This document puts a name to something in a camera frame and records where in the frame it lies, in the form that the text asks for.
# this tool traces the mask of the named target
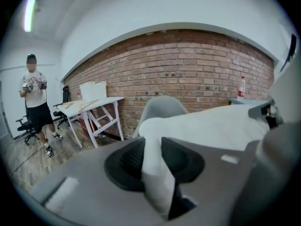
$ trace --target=black shorts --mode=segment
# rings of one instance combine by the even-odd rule
[[[47,102],[37,107],[27,108],[27,113],[36,133],[41,132],[44,125],[53,123]]]

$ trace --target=black cap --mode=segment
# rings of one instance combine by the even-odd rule
[[[36,58],[36,56],[34,55],[34,54],[29,54],[28,56],[27,56],[27,60],[26,60],[26,62],[28,62],[30,59],[35,59],[35,60],[37,60],[37,58]]]

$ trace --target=sneaker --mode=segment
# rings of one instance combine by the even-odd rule
[[[45,151],[46,151],[47,156],[51,157],[51,155],[52,155],[52,149],[51,149],[51,147],[47,146],[46,149],[45,149]]]
[[[59,134],[55,134],[55,135],[52,135],[53,138],[56,138],[56,139],[59,139],[59,140],[62,140],[64,137],[62,137],[61,135]]]

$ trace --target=black office chair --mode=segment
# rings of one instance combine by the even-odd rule
[[[22,123],[22,120],[23,120],[24,117],[27,118],[27,121],[24,122],[24,123]],[[30,122],[30,120],[29,120],[29,118],[28,118],[28,115],[23,116],[23,118],[21,118],[21,119],[19,119],[19,120],[16,120],[16,122],[20,122],[20,123],[21,123],[21,126],[18,127],[17,130],[18,130],[18,131],[26,130],[26,133],[27,133],[28,135],[25,137],[24,142],[25,142],[26,145],[29,145],[29,143],[28,143],[29,139],[30,139],[31,137],[37,138],[37,136],[36,136],[36,132],[35,132],[35,130],[34,130],[32,124],[31,124],[31,122]]]
[[[69,101],[69,89],[68,89],[68,85],[66,85],[66,86],[63,87],[63,103],[66,103],[68,101]],[[68,122],[68,118],[63,112],[55,111],[55,112],[53,112],[53,115],[56,116],[56,117],[59,116],[60,119],[61,119],[60,122],[57,125],[57,129],[60,129],[60,125],[63,124],[64,122],[66,122],[68,124],[68,126],[70,126],[70,124]]]

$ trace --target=wooden floor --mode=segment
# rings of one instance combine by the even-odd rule
[[[53,154],[46,156],[45,147],[34,137],[29,140],[29,146],[24,143],[24,138],[0,146],[0,157],[12,182],[26,191],[30,189],[45,175],[77,154],[93,150],[94,146],[78,122],[73,122],[73,127],[81,141],[83,148],[76,143],[73,133],[66,123],[60,126],[57,132],[64,138],[57,140],[52,137],[47,128],[48,143]],[[99,146],[116,142],[115,140],[100,135],[96,138]]]

